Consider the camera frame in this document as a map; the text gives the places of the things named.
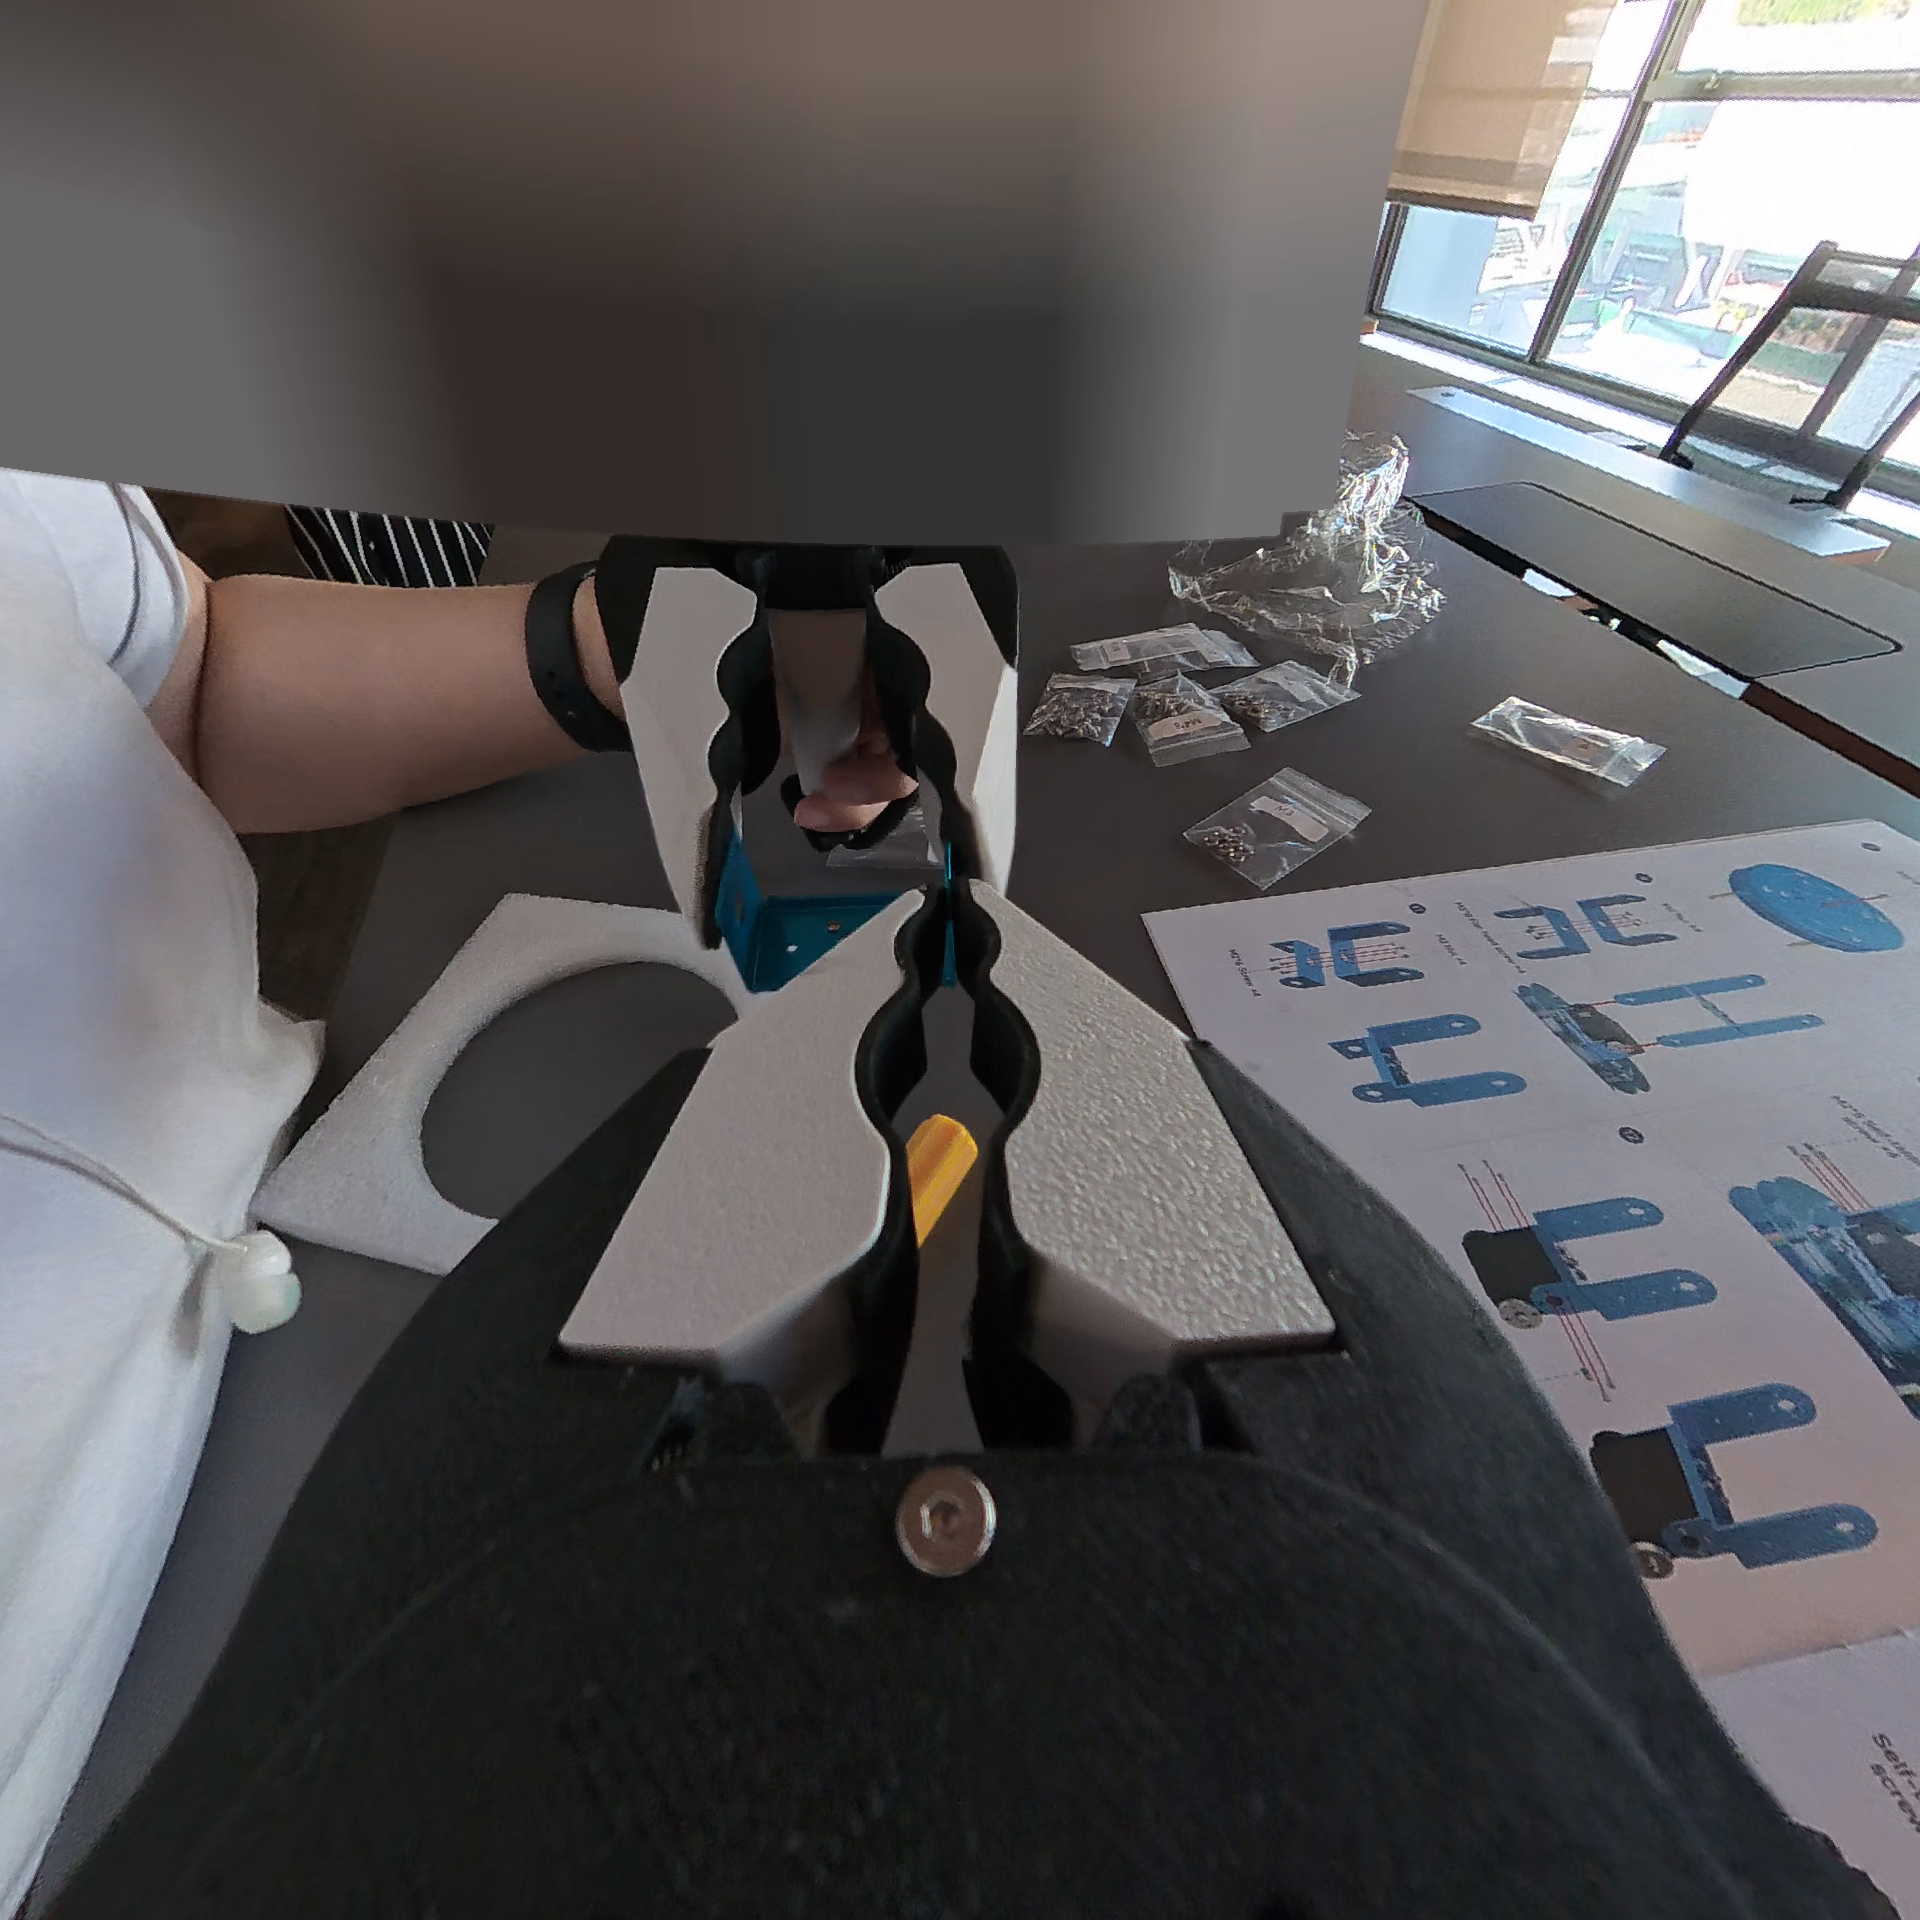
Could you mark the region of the person's left forearm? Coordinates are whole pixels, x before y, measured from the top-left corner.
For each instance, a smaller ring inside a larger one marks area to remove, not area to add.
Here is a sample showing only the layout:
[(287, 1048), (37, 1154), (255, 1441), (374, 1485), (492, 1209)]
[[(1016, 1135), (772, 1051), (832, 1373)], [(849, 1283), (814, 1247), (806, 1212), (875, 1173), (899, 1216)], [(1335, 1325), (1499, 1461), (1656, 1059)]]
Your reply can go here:
[(149, 719), (235, 833), (356, 826), (582, 755), (531, 682), (527, 586), (182, 572), (182, 636)]

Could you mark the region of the person's left hand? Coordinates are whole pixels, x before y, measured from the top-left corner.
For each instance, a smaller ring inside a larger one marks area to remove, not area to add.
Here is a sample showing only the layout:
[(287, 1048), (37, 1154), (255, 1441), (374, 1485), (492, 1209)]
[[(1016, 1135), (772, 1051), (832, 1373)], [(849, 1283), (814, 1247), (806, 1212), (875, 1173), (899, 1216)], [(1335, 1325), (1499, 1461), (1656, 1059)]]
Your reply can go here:
[(865, 732), (822, 768), (821, 783), (796, 805), (805, 833), (863, 833), (899, 801), (911, 801), (918, 783), (905, 772), (884, 732)]

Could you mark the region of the person's white shirt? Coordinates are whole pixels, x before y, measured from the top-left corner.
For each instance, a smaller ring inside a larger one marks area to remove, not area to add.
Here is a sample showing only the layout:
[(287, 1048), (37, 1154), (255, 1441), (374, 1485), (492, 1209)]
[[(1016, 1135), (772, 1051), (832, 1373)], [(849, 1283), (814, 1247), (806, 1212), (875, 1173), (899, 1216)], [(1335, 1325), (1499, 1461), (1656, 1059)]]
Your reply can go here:
[[(319, 1037), (255, 993), (255, 888), (149, 701), (185, 576), (134, 488), (1, 474), (4, 1119), (205, 1237), (247, 1227)], [(1, 1868), (27, 1892), (195, 1477), (228, 1348), (204, 1251), (1, 1165)]]

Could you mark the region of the white foam square with hole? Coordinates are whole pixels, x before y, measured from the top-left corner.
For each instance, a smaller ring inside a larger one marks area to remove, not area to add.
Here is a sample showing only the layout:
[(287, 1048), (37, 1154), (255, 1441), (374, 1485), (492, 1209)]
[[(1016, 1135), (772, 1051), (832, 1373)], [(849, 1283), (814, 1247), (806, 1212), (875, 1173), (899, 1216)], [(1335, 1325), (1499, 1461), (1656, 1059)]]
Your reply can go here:
[(493, 1229), (429, 1183), (425, 1107), (464, 1048), (517, 1002), (614, 964), (683, 969), (736, 1015), (751, 991), (727, 947), (704, 948), (673, 911), (551, 897), (503, 897), (431, 988), (367, 1056), (255, 1191), (278, 1233), (445, 1276)]

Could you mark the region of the crumpled clear plastic wrap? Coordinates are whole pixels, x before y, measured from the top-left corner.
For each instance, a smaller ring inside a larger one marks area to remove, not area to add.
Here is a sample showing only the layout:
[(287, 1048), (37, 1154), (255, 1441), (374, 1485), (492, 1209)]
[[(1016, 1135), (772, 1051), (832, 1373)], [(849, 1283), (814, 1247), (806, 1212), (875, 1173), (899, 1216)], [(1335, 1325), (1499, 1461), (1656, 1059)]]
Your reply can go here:
[(1333, 505), (1236, 560), (1220, 541), (1188, 541), (1168, 563), (1168, 586), (1261, 641), (1324, 657), (1331, 679), (1351, 687), (1447, 604), (1406, 481), (1399, 436), (1349, 434)]

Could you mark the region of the printed assembly instruction sheet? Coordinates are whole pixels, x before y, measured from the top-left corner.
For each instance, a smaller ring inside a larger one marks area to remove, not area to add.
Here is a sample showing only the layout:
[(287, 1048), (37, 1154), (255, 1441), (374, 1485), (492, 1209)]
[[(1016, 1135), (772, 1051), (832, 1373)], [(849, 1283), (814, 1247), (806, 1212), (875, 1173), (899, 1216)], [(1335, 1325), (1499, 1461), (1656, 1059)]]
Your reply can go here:
[(1915, 842), (1155, 914), (1331, 1353), (1212, 1389), (1333, 1553), (1285, 1907), (1915, 1915)]

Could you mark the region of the scatter of small screw bags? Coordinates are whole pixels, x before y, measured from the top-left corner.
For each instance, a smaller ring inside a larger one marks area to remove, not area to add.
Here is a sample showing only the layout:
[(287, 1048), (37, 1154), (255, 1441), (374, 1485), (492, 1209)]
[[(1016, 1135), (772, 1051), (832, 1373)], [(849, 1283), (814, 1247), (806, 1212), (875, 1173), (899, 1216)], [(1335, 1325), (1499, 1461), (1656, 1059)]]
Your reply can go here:
[[(1352, 704), (1357, 690), (1304, 663), (1259, 663), (1223, 632), (1190, 623), (1071, 647), (1071, 669), (1054, 672), (1025, 719), (1031, 736), (1111, 747), (1132, 723), (1158, 768), (1252, 747), (1254, 736), (1291, 729)], [(1501, 700), (1471, 729), (1535, 761), (1631, 786), (1667, 755), (1644, 736), (1617, 733), (1521, 698)], [(1349, 837), (1367, 807), (1294, 771), (1261, 779), (1183, 831), (1183, 842), (1254, 890), (1294, 874)]]

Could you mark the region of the dark brown desk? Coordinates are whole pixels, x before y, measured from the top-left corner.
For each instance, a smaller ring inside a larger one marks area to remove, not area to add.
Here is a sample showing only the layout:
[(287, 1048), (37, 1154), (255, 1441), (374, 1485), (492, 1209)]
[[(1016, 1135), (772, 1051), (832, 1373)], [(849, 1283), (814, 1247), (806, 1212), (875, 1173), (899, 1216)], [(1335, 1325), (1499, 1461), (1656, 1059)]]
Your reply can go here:
[[(1352, 708), (1227, 761), (1166, 772), (1135, 755), (1054, 741), (1019, 747), (1012, 899), (1177, 1018), (1142, 912), (1231, 897), (1182, 839), (1188, 821), (1294, 763), (1374, 813), (1301, 885), (1459, 874), (1843, 821), (1915, 834), (1915, 796), (1761, 711), (1686, 679), (1556, 608), (1499, 567), (1429, 538), (1447, 604), (1361, 674)], [(351, 831), (341, 860), (382, 860), (331, 978), (327, 1056), (300, 1120), (425, 993), (505, 895), (669, 905), (639, 783), (617, 756), (531, 775)], [(227, 1642), (255, 1567), (349, 1394), (429, 1297), (431, 1279), (319, 1251), (307, 1307), (241, 1341), (133, 1665), (38, 1875), (41, 1915), (179, 1728)]]

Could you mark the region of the beige roller blind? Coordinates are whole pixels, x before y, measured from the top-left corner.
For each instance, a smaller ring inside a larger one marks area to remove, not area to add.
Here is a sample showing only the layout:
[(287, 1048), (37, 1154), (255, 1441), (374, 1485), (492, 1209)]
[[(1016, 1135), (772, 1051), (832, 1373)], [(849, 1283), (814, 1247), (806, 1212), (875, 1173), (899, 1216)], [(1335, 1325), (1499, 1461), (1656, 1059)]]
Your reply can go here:
[(1399, 124), (1391, 202), (1531, 219), (1614, 3), (1431, 3)]

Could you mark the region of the window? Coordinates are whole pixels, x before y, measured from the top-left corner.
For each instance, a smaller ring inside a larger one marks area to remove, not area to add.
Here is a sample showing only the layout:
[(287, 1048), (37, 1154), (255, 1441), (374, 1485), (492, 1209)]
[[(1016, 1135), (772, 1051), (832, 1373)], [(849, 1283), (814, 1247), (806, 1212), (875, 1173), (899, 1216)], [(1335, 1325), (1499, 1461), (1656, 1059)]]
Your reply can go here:
[(1912, 256), (1918, 4), (1617, 4), (1537, 212), (1382, 217), (1374, 316), (1675, 416), (1817, 243)]

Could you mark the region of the orange handled screwdriver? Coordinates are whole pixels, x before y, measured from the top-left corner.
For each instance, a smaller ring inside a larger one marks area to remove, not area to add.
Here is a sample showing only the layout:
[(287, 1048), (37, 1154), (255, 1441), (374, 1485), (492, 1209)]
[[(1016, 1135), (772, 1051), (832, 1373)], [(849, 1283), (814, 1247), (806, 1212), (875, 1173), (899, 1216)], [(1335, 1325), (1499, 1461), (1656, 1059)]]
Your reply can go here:
[(905, 1146), (910, 1212), (916, 1247), (927, 1247), (975, 1165), (968, 1127), (947, 1113), (926, 1115)]

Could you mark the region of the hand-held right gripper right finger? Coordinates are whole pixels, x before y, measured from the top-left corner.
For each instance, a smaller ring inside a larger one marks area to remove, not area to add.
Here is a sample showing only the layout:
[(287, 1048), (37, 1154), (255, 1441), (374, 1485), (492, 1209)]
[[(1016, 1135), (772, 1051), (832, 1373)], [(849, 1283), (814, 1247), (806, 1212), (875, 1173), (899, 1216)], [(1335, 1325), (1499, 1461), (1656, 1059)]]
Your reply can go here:
[(988, 1450), (1188, 1360), (1335, 1323), (1182, 1032), (981, 880), (949, 895), (972, 1068), (1000, 1108), (965, 1355)]

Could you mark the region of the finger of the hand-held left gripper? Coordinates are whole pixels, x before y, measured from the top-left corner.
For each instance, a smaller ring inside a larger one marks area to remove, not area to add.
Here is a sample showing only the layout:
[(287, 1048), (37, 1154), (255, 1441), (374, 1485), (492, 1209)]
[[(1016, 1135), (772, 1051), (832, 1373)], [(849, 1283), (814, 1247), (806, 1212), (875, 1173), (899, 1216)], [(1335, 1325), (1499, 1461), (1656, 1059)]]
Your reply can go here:
[(716, 567), (657, 567), (622, 700), (667, 885), (704, 947), (731, 941), (741, 796), (780, 755), (756, 594)]
[(1007, 560), (913, 560), (875, 597), (927, 669), (913, 756), (951, 871), (1007, 891), (1016, 845), (1016, 576)]

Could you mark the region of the blue metal bracket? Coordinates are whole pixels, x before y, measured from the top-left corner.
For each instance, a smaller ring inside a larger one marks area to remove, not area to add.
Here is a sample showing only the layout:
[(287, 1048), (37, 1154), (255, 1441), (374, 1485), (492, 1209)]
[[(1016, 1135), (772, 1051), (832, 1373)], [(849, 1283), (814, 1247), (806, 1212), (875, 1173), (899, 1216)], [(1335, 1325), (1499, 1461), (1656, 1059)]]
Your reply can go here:
[(766, 897), (741, 831), (731, 831), (711, 917), (749, 993), (776, 993), (902, 895), (943, 890), (953, 852), (935, 850), (920, 816), (910, 812), (889, 837), (871, 849), (832, 850), (827, 864), (836, 871), (901, 871), (905, 885), (875, 895)]

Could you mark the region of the black metal frame stand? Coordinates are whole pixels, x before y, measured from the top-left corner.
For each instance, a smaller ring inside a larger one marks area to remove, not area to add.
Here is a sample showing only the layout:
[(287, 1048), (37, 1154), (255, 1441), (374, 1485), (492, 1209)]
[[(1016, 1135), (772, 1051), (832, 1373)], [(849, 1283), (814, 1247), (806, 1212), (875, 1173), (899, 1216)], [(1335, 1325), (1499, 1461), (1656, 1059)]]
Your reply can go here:
[(1915, 259), (1819, 245), (1673, 427), (1661, 459), (1846, 507), (1918, 410)]

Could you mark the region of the black wristband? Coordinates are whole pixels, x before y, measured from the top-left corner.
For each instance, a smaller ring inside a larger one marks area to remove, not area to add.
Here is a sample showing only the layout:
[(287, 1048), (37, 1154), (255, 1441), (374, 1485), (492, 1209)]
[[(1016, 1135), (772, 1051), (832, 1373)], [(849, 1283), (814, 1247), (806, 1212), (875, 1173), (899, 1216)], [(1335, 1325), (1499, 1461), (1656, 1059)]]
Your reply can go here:
[(595, 570), (595, 563), (576, 563), (545, 573), (532, 588), (523, 617), (523, 657), (542, 708), (574, 745), (587, 753), (628, 753), (628, 723), (592, 690), (574, 636), (574, 599)]

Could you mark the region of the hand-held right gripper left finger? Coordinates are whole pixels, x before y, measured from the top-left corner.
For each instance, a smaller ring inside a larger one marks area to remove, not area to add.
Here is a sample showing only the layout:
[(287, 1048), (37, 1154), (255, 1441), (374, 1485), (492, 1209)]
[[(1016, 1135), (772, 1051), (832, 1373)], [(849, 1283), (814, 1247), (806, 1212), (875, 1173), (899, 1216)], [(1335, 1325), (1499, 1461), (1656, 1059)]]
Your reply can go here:
[(910, 891), (705, 1053), (566, 1320), (566, 1353), (676, 1363), (821, 1409), (835, 1451), (878, 1451), (916, 1309), (893, 1127), (926, 1069), (943, 899)]

